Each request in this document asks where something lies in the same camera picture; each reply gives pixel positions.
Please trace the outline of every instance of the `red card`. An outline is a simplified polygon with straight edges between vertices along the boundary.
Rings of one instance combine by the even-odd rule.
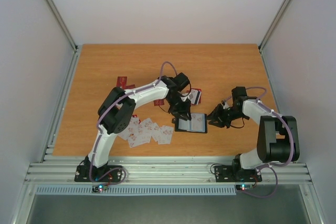
[[[201,94],[201,96],[199,97],[199,104],[201,103],[201,99],[202,99],[202,94]]]
[[[155,100],[155,101],[153,101],[154,102],[154,106],[162,106],[162,105],[164,105],[164,100],[162,99],[162,100]]]
[[[127,76],[118,76],[117,78],[117,87],[121,87],[122,89],[126,89]]]
[[[132,115],[132,117],[133,117],[133,118],[137,118],[137,117],[138,117],[138,115]],[[139,123],[141,123],[141,120],[140,120],[140,118],[139,118]]]
[[[126,89],[135,89],[135,84],[126,86]]]

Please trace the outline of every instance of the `ventilation grille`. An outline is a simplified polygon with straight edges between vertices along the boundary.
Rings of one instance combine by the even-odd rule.
[[[233,185],[218,186],[110,186],[106,191],[93,193],[87,185],[39,185],[39,195],[107,195],[107,196],[145,196],[145,195],[236,195]]]

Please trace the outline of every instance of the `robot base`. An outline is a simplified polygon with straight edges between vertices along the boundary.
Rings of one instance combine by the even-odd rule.
[[[104,165],[103,167],[96,168],[92,172],[92,178],[99,178],[106,172],[114,168],[122,168],[121,165]],[[106,182],[106,183],[117,183],[121,180],[122,176],[124,176],[123,172],[119,169],[115,169],[110,172],[110,175],[105,176],[101,180],[97,182]],[[91,183],[92,181],[89,179],[89,169],[85,165],[77,166],[76,173],[75,173],[75,182],[88,182]]]
[[[261,175],[256,173],[255,169],[241,169],[234,173],[232,165],[214,166],[216,182],[258,182],[262,181]]]

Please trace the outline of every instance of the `aluminum frame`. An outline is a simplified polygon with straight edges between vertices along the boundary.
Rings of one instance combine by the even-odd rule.
[[[59,131],[60,123],[64,114],[64,109],[66,106],[66,102],[69,97],[70,88],[72,85],[73,78],[75,76],[77,64],[79,61],[79,56],[82,50],[82,46],[79,46],[75,53],[72,55],[72,59],[70,61],[69,68],[66,73],[66,77],[63,81],[61,92],[59,94],[59,97],[57,99],[57,103],[53,112],[53,117],[51,120],[51,123],[48,127],[48,133],[46,137],[46,144],[44,152],[42,153],[42,156],[40,158],[40,161],[42,162],[44,159],[44,156],[46,152],[48,151],[48,146],[55,143],[55,140],[57,138],[57,134]]]
[[[22,203],[17,206],[12,223],[26,223],[34,197],[41,186],[71,187],[80,190],[83,187],[93,185],[93,183],[75,183],[73,181],[76,167],[84,157],[49,159],[48,156],[52,156],[52,147],[48,147],[48,154],[42,163],[30,164],[20,194],[20,202]],[[174,185],[192,189],[199,186],[208,188],[223,186],[223,183],[215,182],[215,177],[210,173],[209,168],[214,163],[230,164],[232,158],[232,156],[123,156],[110,157],[109,163],[123,165],[129,172],[125,182],[118,186],[120,188],[138,188],[139,186],[156,188]],[[293,163],[286,167],[274,167],[274,169],[278,174],[280,185],[300,185],[303,202],[311,223],[325,223],[307,166],[302,163]],[[270,170],[262,170],[262,176],[264,181],[258,185],[273,185],[275,183],[274,175]],[[239,183],[225,183],[225,186],[235,184]]]
[[[56,18],[58,24],[60,25],[61,29],[63,30],[65,36],[67,37],[72,49],[74,51],[76,51],[77,49],[77,45],[74,41],[74,39],[72,38],[71,33],[68,30],[68,27],[66,26],[66,24],[64,23],[62,16],[60,15],[55,3],[53,0],[45,0],[51,10],[51,12],[53,13],[54,17]]]
[[[272,35],[273,31],[275,30],[275,28],[277,27],[278,23],[280,22],[281,18],[283,17],[283,15],[285,14],[289,4],[291,3],[292,0],[283,0],[283,2],[281,3],[281,6],[277,12],[277,14],[275,15],[271,25],[269,26],[264,38],[262,39],[259,49],[262,50],[264,49],[264,47],[266,46],[266,43],[268,42],[270,36]]]

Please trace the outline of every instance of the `mounting plate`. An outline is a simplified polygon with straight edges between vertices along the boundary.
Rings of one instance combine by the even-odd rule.
[[[233,173],[232,165],[216,165],[214,166],[216,182],[258,182],[262,181],[261,175],[256,173],[256,170],[240,170],[239,178],[237,179]]]
[[[102,173],[106,173],[107,171],[113,169],[113,168],[122,168],[121,165],[107,165],[105,171]],[[87,169],[84,165],[77,166],[76,172],[79,172],[79,175],[75,175],[75,182],[89,182],[91,183],[89,179],[89,174],[87,172]],[[112,179],[110,179],[110,176],[105,176],[103,179],[97,181],[97,182],[110,182],[110,183],[116,183],[119,182],[124,176],[124,173],[121,170],[114,170],[111,173]]]

